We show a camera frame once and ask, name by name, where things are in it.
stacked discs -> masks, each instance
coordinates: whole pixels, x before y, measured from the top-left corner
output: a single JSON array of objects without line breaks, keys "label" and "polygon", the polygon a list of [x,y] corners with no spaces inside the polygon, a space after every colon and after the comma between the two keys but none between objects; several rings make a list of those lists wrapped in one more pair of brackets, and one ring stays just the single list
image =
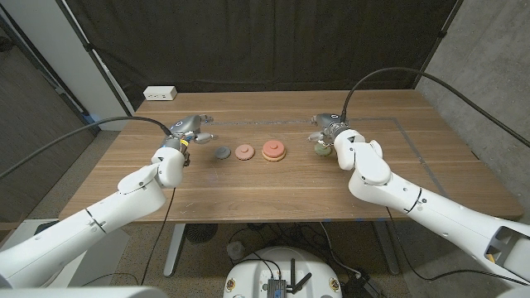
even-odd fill
[{"label": "stacked discs", "polygon": [[285,157],[285,146],[280,141],[271,140],[263,144],[263,158],[268,161],[280,161]]}]

green object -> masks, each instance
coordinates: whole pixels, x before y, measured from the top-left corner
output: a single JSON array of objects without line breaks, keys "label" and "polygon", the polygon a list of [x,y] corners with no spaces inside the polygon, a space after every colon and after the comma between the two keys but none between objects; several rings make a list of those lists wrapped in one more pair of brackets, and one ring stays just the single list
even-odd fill
[{"label": "green object", "polygon": [[320,156],[328,156],[332,151],[333,149],[331,147],[326,147],[320,143],[316,143],[315,145],[315,153]]}]

orange disc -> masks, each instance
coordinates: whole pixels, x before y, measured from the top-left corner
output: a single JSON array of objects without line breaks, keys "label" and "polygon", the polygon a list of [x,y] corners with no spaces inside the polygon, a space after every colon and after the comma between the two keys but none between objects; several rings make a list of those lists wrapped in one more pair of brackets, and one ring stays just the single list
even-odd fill
[{"label": "orange disc", "polygon": [[271,140],[263,144],[263,155],[269,158],[278,158],[285,153],[282,142]]},{"label": "orange disc", "polygon": [[249,160],[254,156],[254,148],[250,145],[243,144],[235,148],[235,156],[242,161]]}]

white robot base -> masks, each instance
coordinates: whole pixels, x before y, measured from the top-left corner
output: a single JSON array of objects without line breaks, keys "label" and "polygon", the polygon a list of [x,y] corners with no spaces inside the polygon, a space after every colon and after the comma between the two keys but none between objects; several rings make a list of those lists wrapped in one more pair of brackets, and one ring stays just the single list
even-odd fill
[{"label": "white robot base", "polygon": [[[274,281],[269,281],[271,271],[258,256],[280,267],[278,271],[276,265],[265,261],[272,269]],[[271,247],[251,253],[232,268],[224,284],[223,297],[339,298],[342,292],[333,269],[315,255],[300,248]]]}]

gray disc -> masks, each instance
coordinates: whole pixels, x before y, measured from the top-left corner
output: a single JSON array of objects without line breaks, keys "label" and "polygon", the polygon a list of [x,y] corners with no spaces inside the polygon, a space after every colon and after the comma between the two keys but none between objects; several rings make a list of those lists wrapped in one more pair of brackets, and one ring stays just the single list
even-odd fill
[{"label": "gray disc", "polygon": [[230,152],[231,152],[230,148],[226,146],[222,146],[222,147],[215,149],[215,157],[219,159],[225,159],[228,156],[230,156]]}]

